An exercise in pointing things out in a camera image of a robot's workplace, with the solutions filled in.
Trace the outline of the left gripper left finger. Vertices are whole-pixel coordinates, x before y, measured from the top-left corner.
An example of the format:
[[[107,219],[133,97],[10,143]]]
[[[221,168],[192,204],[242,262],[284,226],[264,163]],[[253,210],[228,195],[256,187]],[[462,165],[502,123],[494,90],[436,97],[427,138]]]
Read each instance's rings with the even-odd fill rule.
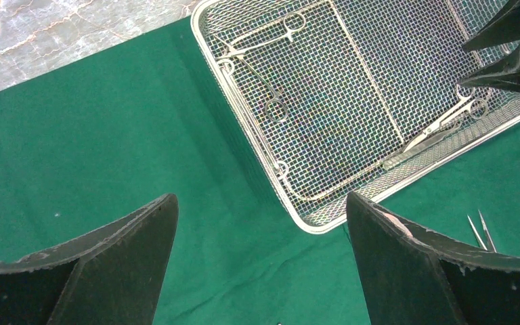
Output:
[[[67,242],[0,262],[0,324],[151,324],[179,217],[176,195]]]

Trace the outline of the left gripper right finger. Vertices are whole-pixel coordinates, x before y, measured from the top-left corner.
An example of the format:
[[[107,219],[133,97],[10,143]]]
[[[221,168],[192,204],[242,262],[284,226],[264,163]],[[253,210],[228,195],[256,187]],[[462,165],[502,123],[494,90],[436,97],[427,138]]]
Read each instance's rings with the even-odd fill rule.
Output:
[[[520,324],[520,257],[487,251],[347,195],[372,324]]]

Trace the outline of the green surgical cloth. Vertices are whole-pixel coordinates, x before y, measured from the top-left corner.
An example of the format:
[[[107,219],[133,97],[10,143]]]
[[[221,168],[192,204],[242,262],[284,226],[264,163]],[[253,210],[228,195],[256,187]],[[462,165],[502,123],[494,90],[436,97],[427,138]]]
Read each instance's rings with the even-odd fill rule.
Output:
[[[156,324],[367,324],[345,227],[300,230],[187,19],[0,91],[0,261],[162,194],[179,222]]]

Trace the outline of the metal mesh instrument tray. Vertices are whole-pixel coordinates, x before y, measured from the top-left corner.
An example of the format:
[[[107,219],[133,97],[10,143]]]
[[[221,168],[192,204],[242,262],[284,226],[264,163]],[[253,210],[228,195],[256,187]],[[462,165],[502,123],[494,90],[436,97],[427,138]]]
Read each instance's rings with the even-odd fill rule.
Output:
[[[202,1],[191,28],[232,112],[293,221],[323,234],[345,219],[348,193],[379,202],[520,122],[520,94],[474,88],[489,113],[390,170],[382,164],[458,103],[458,82],[515,48],[467,52],[462,44],[502,1]],[[267,88],[237,49],[282,35],[299,12],[305,28],[244,59],[288,106],[271,121]]]

